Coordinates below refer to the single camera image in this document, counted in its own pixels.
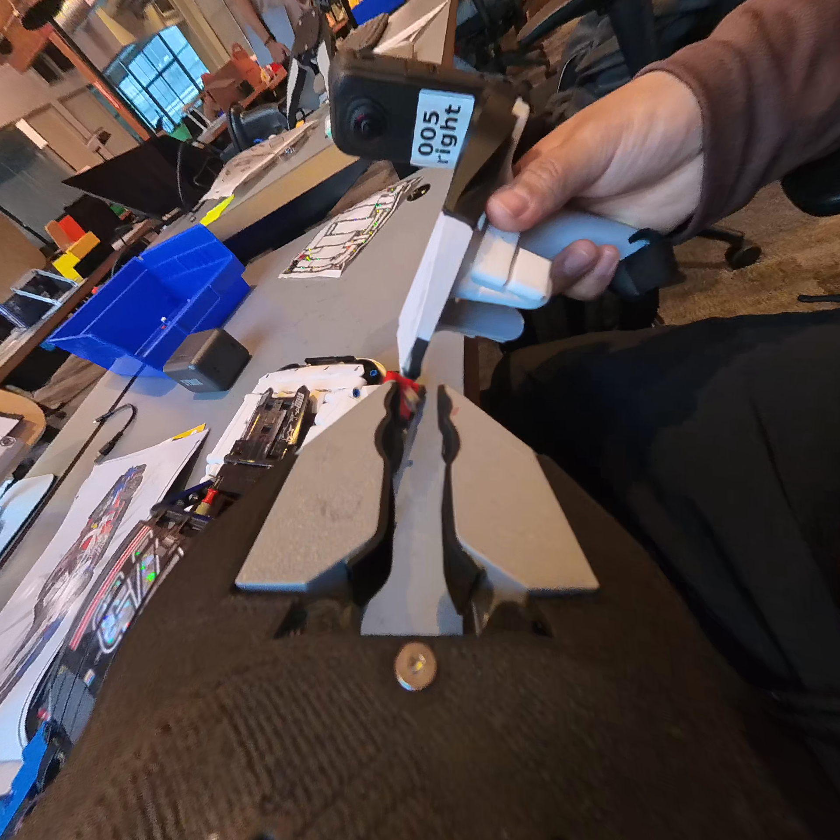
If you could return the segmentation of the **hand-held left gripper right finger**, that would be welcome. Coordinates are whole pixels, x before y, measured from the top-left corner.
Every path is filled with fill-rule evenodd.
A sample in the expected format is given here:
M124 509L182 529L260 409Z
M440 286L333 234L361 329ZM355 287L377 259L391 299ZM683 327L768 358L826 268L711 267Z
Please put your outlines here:
M437 389L444 579L464 634L546 627L599 581L540 457L466 396Z

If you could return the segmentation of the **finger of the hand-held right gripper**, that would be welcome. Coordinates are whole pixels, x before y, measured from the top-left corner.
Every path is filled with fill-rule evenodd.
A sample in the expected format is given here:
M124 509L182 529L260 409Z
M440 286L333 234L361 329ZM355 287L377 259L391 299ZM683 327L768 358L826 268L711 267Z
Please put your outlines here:
M441 212L397 320L401 374L416 380L473 237L466 222Z

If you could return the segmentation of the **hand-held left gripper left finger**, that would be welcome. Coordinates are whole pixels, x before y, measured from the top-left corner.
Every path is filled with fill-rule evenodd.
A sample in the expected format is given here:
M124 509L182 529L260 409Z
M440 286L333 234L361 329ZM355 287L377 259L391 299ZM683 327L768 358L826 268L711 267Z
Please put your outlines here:
M392 569L400 388L378 385L298 452L235 580L366 607Z

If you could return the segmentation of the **toy brick race car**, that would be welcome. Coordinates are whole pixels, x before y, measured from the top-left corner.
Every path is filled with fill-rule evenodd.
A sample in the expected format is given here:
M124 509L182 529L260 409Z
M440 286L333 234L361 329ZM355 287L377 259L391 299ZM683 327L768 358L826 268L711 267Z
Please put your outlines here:
M50 575L34 609L47 620L14 658L14 675L64 632L21 716L20 765L2 792L2 838L13 836L80 738L133 619L211 522L269 468L397 374L354 356L307 359L263 376L208 460L198 485L157 502L115 549L106 538L140 487L139 466L117 479Z

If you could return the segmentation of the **small red brick piece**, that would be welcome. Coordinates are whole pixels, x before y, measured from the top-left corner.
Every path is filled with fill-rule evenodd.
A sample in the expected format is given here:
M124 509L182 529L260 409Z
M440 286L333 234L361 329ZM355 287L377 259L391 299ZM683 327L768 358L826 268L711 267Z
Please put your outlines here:
M395 382L397 384L400 395L401 417L411 418L415 415L424 399L424 387L396 371L387 371L384 381Z

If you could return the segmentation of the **person's right forearm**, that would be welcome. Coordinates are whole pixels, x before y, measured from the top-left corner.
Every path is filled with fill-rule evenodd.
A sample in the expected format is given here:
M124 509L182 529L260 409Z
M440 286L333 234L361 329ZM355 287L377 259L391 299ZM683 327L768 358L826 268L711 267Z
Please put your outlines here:
M638 76L652 72L678 79L700 109L700 198L678 240L838 151L838 1L741 3L708 37Z

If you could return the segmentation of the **grey neighbouring desk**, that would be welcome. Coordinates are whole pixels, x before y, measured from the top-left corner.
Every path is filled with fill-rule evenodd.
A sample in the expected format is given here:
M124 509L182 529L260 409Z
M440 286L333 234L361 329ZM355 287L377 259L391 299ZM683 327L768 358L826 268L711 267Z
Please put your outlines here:
M237 192L208 227L247 265L326 219L371 163L339 150L325 132L329 106L307 117L308 135Z

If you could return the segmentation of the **person's right hand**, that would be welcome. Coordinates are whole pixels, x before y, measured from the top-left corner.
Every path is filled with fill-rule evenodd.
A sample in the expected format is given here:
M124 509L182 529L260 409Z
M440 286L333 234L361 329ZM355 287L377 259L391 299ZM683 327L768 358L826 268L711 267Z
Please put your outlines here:
M698 99L676 77L649 72L531 147L486 215L498 229L524 232L571 204L668 234L697 210L703 161Z

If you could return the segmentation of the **sticker sheet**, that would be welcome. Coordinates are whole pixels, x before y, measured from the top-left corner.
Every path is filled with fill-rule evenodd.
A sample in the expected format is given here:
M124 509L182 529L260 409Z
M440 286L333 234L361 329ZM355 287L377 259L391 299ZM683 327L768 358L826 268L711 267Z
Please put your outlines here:
M279 274L279 279L340 278L421 181L418 176L400 181L331 218Z

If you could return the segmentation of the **printed paper sheet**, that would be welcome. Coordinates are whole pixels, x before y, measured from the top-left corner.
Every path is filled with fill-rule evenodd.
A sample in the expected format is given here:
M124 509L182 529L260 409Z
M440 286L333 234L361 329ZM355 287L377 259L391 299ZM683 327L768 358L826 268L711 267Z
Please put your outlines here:
M275 159L294 151L315 127L314 124L303 123L295 129L272 135L250 149L237 153L224 164L203 200L221 200L233 196L240 186L263 172Z

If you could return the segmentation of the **black rounded device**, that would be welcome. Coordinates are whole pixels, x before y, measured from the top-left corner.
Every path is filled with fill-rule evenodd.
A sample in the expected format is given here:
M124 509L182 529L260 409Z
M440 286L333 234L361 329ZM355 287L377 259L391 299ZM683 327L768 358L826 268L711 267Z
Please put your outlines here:
M163 373L193 393L227 392L251 361L251 353L227 330L188 335L164 363Z

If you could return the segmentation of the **black monitor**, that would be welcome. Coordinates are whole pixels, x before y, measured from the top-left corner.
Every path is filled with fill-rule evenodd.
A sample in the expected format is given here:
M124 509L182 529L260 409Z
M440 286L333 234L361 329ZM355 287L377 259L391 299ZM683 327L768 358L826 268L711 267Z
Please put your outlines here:
M163 219L201 203L224 167L214 149L154 136L63 183L147 217Z

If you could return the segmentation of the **race car instruction booklet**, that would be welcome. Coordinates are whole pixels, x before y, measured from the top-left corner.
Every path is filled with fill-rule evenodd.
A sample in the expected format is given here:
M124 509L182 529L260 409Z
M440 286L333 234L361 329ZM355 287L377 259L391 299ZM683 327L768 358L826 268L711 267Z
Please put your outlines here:
M2 609L2 796L20 771L27 708L81 602L135 524L173 486L205 426L93 466L56 534Z

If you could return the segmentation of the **blue plastic bin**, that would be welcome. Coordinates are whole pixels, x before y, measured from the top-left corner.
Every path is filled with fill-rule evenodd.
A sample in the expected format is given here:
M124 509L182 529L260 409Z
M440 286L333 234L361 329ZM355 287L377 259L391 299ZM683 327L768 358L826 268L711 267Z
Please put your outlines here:
M132 258L48 342L116 375L161 377L189 335L225 325L250 292L244 273L207 227L190 227Z

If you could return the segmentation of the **yellow plastic bin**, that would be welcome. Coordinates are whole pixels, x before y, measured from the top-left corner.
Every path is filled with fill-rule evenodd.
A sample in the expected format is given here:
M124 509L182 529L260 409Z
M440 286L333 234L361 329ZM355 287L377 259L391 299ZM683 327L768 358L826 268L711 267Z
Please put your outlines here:
M98 236L92 232L86 232L71 244L61 256L57 257L52 265L59 275L78 285L83 279L78 268L79 264L90 257L100 244L101 241Z

